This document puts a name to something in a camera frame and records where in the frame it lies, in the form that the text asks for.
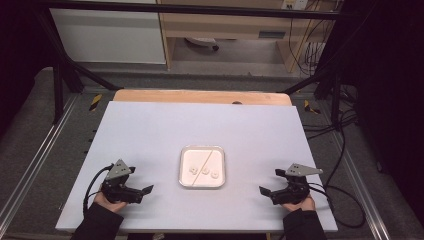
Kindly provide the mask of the light wooden desk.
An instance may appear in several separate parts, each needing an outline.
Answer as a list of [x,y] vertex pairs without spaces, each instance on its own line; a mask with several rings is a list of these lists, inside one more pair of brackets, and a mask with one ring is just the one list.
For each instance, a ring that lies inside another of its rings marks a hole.
[[[156,0],[159,4],[208,5],[225,7],[282,8],[283,0]],[[336,0],[308,0],[304,10],[335,12]],[[288,72],[300,62],[308,42],[324,42],[332,30],[330,20],[277,19],[237,16],[159,15],[163,36],[172,38],[266,39],[274,40]]]

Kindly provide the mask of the light wooden table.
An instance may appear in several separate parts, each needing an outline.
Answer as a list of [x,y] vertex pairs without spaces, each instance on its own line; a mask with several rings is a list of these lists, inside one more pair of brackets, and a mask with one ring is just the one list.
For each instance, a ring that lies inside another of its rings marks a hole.
[[121,89],[114,101],[291,106],[287,94],[238,91]]

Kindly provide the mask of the black metal frame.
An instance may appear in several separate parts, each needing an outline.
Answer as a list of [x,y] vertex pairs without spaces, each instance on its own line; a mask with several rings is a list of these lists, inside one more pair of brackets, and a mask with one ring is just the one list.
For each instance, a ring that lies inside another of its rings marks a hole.
[[255,18],[277,18],[277,19],[308,19],[308,20],[334,20],[353,23],[361,16],[356,12],[323,12],[307,10],[272,10],[265,8],[225,7],[225,6],[203,6],[203,5],[181,5],[181,4],[149,4],[149,3],[127,3],[127,2],[100,2],[100,1],[73,1],[73,0],[34,0],[32,11],[39,22],[44,35],[49,40],[56,62],[70,73],[69,78],[64,78],[68,87],[74,92],[81,92],[83,84],[78,76],[79,73],[88,77],[95,83],[112,91],[120,90],[103,78],[97,76],[82,65],[76,63],[68,56],[56,30],[56,25],[48,19],[51,9],[66,10],[90,10],[108,12],[141,12],[141,13],[165,13],[185,15],[208,15],[208,16],[237,16]]

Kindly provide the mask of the yellow black tape marker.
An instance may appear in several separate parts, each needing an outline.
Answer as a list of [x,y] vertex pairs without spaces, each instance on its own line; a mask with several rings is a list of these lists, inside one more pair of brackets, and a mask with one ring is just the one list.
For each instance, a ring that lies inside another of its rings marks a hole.
[[102,98],[102,94],[97,94],[97,95],[93,98],[93,100],[92,100],[92,102],[91,102],[91,104],[90,104],[90,107],[89,107],[89,111],[95,111],[95,109],[97,108],[97,106],[98,106],[98,104],[99,104],[99,102],[100,102],[101,98]]
[[312,112],[314,114],[321,114],[321,111],[319,109],[314,109],[311,107],[308,100],[304,100],[304,110],[306,112]]

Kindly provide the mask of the white cabinet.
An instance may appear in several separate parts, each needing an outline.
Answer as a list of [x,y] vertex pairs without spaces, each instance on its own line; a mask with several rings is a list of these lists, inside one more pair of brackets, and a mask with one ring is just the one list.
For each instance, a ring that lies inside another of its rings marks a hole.
[[51,14],[74,61],[166,62],[157,13],[51,9]]

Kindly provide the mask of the square white tray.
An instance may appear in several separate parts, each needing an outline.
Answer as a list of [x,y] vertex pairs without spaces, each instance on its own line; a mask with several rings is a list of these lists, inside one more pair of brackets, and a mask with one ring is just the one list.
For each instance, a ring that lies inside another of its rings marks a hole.
[[[212,150],[212,156],[210,157],[206,168],[210,169],[208,175],[204,175],[199,186],[184,186],[180,180],[181,174],[181,162],[182,155],[187,150]],[[219,171],[219,177],[214,179],[211,177],[212,171]],[[219,146],[186,146],[182,149],[180,155],[180,171],[179,171],[179,182],[182,186],[191,189],[215,189],[220,188],[225,183],[225,154],[221,147]]]

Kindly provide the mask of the white power strip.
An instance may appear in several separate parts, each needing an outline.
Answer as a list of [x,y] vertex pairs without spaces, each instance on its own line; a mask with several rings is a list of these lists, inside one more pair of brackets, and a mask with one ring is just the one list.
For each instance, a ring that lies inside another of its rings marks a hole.
[[283,0],[282,8],[287,10],[304,10],[308,0]]

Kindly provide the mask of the thin wooden skewer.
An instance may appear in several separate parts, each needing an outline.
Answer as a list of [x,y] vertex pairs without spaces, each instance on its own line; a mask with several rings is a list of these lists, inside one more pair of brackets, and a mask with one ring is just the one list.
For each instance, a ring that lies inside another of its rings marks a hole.
[[[180,180],[184,186],[199,186],[204,177],[202,169],[212,156],[212,150],[187,150],[182,155]],[[198,173],[193,175],[189,172],[191,167],[198,168]]]

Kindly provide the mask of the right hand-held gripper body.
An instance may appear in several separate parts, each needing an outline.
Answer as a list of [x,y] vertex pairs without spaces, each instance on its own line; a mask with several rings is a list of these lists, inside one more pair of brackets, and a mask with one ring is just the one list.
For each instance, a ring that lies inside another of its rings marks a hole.
[[323,170],[301,164],[293,163],[286,171],[287,187],[273,191],[270,199],[274,204],[297,204],[303,201],[310,193],[306,177],[309,175],[322,174]]

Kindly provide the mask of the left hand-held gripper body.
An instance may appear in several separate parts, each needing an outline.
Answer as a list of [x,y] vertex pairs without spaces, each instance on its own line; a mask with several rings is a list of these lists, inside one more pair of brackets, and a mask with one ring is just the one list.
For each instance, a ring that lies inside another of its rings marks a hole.
[[107,173],[101,191],[110,202],[140,203],[143,195],[139,189],[126,186],[132,173],[129,166],[119,159]]

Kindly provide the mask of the black curtain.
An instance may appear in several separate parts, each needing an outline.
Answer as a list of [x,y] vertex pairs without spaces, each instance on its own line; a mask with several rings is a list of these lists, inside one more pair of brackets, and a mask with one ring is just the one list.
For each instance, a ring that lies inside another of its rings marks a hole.
[[63,67],[73,92],[83,89],[42,0],[0,0],[0,136],[10,126],[46,67]]
[[318,68],[358,91],[377,158],[424,226],[424,0],[343,0]]

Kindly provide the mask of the white wheeled base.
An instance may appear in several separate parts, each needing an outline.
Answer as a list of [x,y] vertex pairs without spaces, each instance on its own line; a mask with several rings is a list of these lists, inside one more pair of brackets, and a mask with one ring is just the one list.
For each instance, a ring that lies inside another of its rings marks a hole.
[[187,38],[187,41],[198,46],[210,47],[213,51],[219,50],[219,46],[213,38]]

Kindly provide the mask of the person's left hand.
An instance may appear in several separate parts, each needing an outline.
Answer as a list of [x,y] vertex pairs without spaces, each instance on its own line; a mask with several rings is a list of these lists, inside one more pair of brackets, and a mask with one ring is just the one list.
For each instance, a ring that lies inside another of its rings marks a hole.
[[105,195],[102,192],[99,192],[96,194],[94,198],[94,202],[114,213],[118,213],[119,211],[121,211],[123,208],[125,208],[128,205],[127,202],[112,203],[105,197]]

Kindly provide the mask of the aluminium floor rail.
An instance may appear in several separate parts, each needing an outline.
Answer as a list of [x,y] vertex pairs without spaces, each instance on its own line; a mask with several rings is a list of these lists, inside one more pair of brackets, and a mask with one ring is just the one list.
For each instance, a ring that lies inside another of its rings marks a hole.
[[343,137],[342,132],[335,131],[332,137],[338,146],[341,153],[341,159],[344,164],[345,172],[349,178],[355,195],[361,204],[368,226],[374,236],[375,240],[391,240],[390,234],[386,225],[374,203],[374,200],[361,177],[353,157],[347,148],[346,139]]
[[64,107],[63,115],[59,118],[58,122],[53,124],[49,129],[49,132],[47,133],[40,147],[37,149],[37,152],[31,159],[30,164],[25,170],[23,176],[21,177],[11,196],[7,200],[5,206],[0,210],[0,219],[2,221],[6,221],[9,218],[13,218],[13,216],[19,209],[23,199],[25,198],[27,192],[29,191],[29,188],[32,185],[32,182],[34,181],[39,170],[41,169],[45,159],[48,157],[52,147],[54,146],[54,143],[56,142],[69,116],[72,113],[76,101],[79,98],[79,94],[72,94],[67,100]]

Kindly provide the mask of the person's right hand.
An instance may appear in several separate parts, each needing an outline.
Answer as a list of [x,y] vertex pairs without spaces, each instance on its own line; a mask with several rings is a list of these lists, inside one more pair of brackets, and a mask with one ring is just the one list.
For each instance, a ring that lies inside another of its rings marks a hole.
[[315,201],[311,196],[306,197],[303,201],[297,203],[297,204],[291,204],[286,203],[283,204],[283,207],[287,209],[290,212],[296,211],[296,210],[302,210],[302,211],[315,211]]

